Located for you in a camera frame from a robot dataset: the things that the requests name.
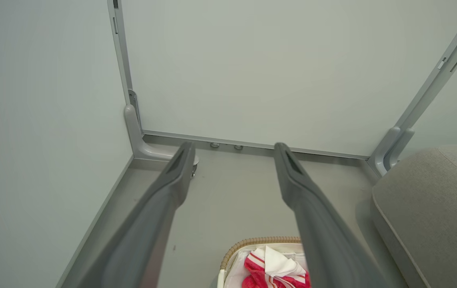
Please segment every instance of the floor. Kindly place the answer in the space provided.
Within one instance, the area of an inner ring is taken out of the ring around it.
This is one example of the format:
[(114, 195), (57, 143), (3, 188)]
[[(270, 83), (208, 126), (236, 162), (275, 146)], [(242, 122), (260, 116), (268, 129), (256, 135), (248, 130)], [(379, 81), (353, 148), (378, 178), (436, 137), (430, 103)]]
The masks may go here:
[[(146, 137), (155, 146), (179, 140)], [(273, 151), (197, 143), (200, 163), (188, 197), (176, 211), (159, 277), (159, 288), (215, 287), (219, 266), (236, 242), (252, 237), (299, 236), (293, 212), (283, 202)], [(369, 217), (376, 175), (364, 160), (296, 154), (312, 180), (376, 261), (391, 287), (404, 287), (397, 268)], [(78, 260), (88, 267), (162, 167), (128, 169), (102, 212)], [(77, 269), (73, 273), (80, 277)]]

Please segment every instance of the basket rim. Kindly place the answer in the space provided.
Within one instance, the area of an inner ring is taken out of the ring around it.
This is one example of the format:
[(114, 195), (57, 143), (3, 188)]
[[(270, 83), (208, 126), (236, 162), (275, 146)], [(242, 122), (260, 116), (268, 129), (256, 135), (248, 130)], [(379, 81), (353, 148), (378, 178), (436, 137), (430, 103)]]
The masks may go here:
[(248, 238), (242, 241), (237, 242), (232, 246), (228, 252), (223, 257), (223, 261), (221, 261), (220, 270), (224, 270), (234, 253), (240, 248), (249, 245), (255, 244), (272, 244), (272, 243), (287, 243), (287, 244), (301, 244), (300, 237), (287, 237), (287, 236), (280, 236), (280, 237), (257, 237), (257, 238)]

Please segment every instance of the metal frame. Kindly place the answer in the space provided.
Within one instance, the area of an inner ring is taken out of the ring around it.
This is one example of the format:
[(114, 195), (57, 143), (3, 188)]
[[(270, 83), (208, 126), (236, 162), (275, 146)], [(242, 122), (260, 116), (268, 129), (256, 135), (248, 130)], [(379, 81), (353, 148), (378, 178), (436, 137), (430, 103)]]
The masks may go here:
[[(234, 146), (246, 146), (246, 147), (262, 148), (262, 149), (270, 149), (270, 150), (274, 149), (274, 146), (269, 145), (269, 144), (258, 144), (258, 143), (253, 143), (253, 142), (242, 142), (242, 141), (233, 141), (233, 140), (210, 138), (210, 137), (190, 136), (190, 135), (159, 132), (159, 131), (144, 130), (144, 134), (152, 135), (152, 136), (161, 136), (161, 137), (170, 137), (170, 138), (177, 138), (177, 139), (184, 139), (184, 140), (192, 140), (192, 141), (211, 142), (211, 143), (215, 143), (215, 144), (228, 144), (228, 145), (234, 145)], [(291, 148), (291, 151), (298, 152), (298, 153), (324, 155), (324, 156), (332, 156), (332, 157), (340, 157), (340, 158), (362, 159), (362, 160), (369, 159), (368, 156), (362, 156), (362, 155), (326, 152), (326, 151), (310, 150), (310, 149), (302, 149), (302, 148)]]
[(397, 157), (413, 137), (413, 125), (426, 111), (441, 89), (457, 70), (457, 34), (440, 57), (437, 65), (417, 92), (397, 123), (384, 136), (368, 160), (379, 176), (397, 163)]
[[(137, 95), (132, 89), (131, 71), (129, 69), (129, 60), (127, 53), (126, 33), (124, 27), (124, 15), (122, 5), (118, 0), (108, 0), (108, 11), (111, 21), (111, 30), (115, 42), (115, 51), (118, 58), (118, 68), (124, 89), (124, 96), (127, 106), (124, 110), (126, 125), (131, 139), (134, 158), (146, 160), (169, 161), (172, 159), (175, 151), (159, 149), (150, 146), (143, 140), (141, 129), (141, 117), (138, 110)], [(195, 157), (193, 173), (196, 170), (199, 158)]]

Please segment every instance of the wall bracket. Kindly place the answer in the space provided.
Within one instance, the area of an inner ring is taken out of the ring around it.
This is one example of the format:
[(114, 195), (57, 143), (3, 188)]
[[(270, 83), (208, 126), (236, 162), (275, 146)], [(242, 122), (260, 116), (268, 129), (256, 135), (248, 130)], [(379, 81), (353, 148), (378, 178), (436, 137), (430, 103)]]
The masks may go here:
[(387, 173), (387, 169), (384, 166), (385, 155), (387, 155), (390, 147), (392, 147), (396, 142), (400, 131), (401, 129), (397, 126), (390, 128), (380, 144), (378, 144), (378, 147), (376, 147), (371, 157), (367, 160), (369, 166), (371, 166), (374, 172), (380, 177), (383, 177), (383, 175)]
[(136, 110), (136, 117), (138, 118), (138, 123), (141, 128), (141, 127), (143, 127), (143, 125), (141, 124), (141, 116), (140, 116), (139, 108), (138, 108), (139, 107), (138, 106), (138, 95), (132, 89), (128, 89), (128, 92), (129, 92), (129, 103)]
[[(175, 149), (161, 149), (145, 143), (139, 127), (136, 110), (131, 104), (126, 105), (124, 109), (124, 117), (126, 119), (127, 131), (131, 140), (134, 158), (163, 162), (169, 161), (173, 158), (173, 155), (176, 152)], [(198, 156), (195, 156), (195, 160), (193, 161), (193, 171), (196, 170), (196, 166), (199, 161), (200, 159)]]
[(406, 129), (405, 132), (401, 134), (399, 139), (397, 139), (396, 143), (390, 149), (387, 155), (385, 155), (383, 164), (387, 170), (392, 169), (392, 167), (397, 164), (399, 155), (404, 150), (410, 139), (413, 137), (414, 133), (415, 130), (413, 130), (413, 128)]

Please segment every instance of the striped towel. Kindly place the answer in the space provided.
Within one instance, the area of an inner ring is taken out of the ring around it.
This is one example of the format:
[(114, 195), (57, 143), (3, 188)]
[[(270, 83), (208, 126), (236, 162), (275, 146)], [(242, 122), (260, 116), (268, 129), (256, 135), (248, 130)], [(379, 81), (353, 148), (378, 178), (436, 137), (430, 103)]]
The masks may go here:
[(250, 252), (245, 268), (250, 275), (243, 288), (311, 288), (309, 273), (298, 262), (268, 246)]

